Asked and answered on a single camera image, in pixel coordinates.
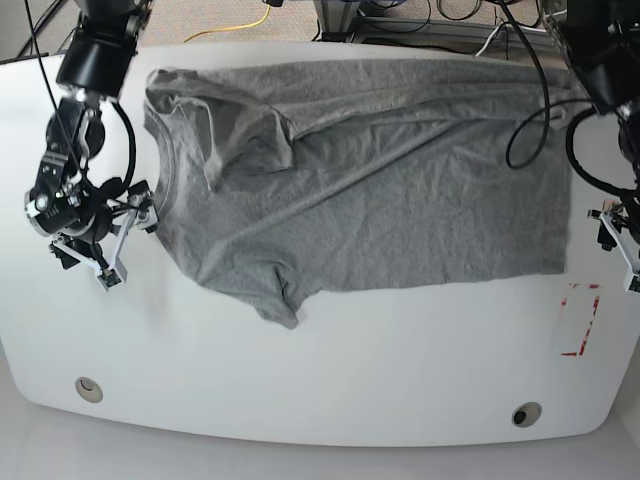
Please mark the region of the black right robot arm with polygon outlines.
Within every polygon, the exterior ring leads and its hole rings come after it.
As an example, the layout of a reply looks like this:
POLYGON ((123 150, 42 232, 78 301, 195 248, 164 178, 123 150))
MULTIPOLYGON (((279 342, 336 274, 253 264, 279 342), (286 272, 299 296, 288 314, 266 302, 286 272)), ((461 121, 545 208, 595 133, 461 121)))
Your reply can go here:
POLYGON ((46 151, 25 195, 25 214, 40 235, 50 238, 49 250, 64 269, 84 264, 110 289, 127 279, 120 252, 129 231, 152 233, 158 226, 152 190, 145 181, 133 181, 135 132, 119 103, 152 4, 81 1, 78 7, 76 29, 56 77, 64 94, 52 103, 46 151), (123 176, 96 186, 88 170, 106 138, 104 103, 124 125, 128 160, 123 176))

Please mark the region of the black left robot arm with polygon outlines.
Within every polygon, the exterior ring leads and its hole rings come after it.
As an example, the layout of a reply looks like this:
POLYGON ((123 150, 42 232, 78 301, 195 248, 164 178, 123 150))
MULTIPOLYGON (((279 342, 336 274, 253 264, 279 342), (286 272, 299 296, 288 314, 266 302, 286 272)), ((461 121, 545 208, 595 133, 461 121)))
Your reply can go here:
POLYGON ((545 1, 540 22, 561 52, 589 107, 573 116, 565 152, 574 173, 615 200, 588 216, 600 224, 597 242, 617 248, 627 274, 625 289, 639 290, 639 3, 637 1, 545 1), (595 115, 613 115, 618 145, 634 176, 632 188, 614 186, 579 163, 574 139, 578 126, 595 115))

